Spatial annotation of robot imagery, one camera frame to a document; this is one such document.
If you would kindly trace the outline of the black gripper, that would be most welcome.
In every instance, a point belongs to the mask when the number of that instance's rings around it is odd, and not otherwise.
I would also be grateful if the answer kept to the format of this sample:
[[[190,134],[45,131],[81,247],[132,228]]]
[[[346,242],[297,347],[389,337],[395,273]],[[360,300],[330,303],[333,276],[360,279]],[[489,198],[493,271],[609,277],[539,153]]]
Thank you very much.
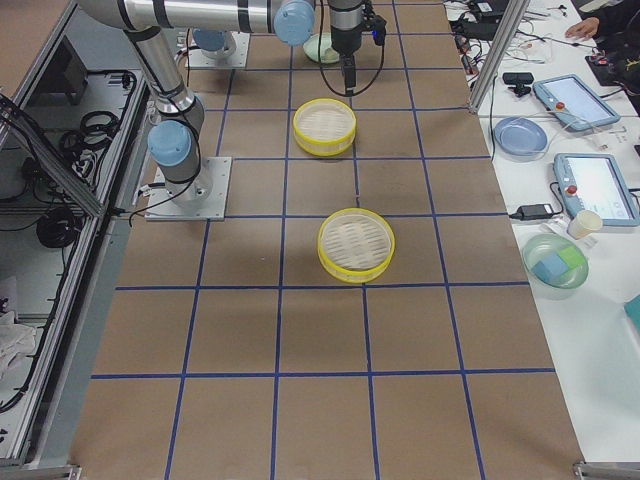
[[[357,80],[357,69],[354,54],[341,54],[340,63],[344,82],[344,95],[354,96]]]

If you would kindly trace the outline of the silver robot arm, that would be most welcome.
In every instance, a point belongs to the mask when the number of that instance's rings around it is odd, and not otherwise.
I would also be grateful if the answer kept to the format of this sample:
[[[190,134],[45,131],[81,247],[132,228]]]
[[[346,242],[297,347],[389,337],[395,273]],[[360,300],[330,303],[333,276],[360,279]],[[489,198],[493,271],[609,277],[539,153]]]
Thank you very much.
[[[198,146],[204,107],[179,73],[163,31],[274,33],[297,46],[311,36],[315,22],[310,1],[82,1],[80,6],[96,21],[122,30],[140,62],[161,118],[149,133],[148,146],[178,137],[191,142],[175,166],[153,155],[169,197],[183,204],[208,195]]]
[[[329,1],[332,48],[338,53],[344,95],[356,94],[355,53],[364,31],[361,1]],[[289,46],[299,46],[315,26],[313,1],[202,1],[190,25],[210,30],[273,33]]]

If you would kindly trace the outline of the person's hand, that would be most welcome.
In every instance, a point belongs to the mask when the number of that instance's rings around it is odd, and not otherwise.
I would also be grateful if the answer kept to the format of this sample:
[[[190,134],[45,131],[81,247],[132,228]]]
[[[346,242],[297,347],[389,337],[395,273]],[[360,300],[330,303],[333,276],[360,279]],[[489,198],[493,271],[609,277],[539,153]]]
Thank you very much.
[[[571,27],[565,32],[567,39],[591,39],[596,36],[599,30],[600,20],[597,17],[586,18]]]

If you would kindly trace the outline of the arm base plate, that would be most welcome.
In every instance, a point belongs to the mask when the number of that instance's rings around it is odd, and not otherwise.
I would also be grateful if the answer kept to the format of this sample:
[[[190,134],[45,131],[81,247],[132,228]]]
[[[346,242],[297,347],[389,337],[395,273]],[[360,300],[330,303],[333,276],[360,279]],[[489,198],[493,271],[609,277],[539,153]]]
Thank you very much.
[[[251,35],[249,33],[228,32],[225,45],[220,50],[210,51],[196,48],[191,42],[187,60],[194,70],[233,70],[246,67]]]
[[[232,162],[231,157],[205,157],[199,176],[181,195],[178,195],[181,189],[166,183],[157,167],[154,181],[163,186],[151,190],[151,207],[145,210],[145,218],[148,221],[223,221]]]

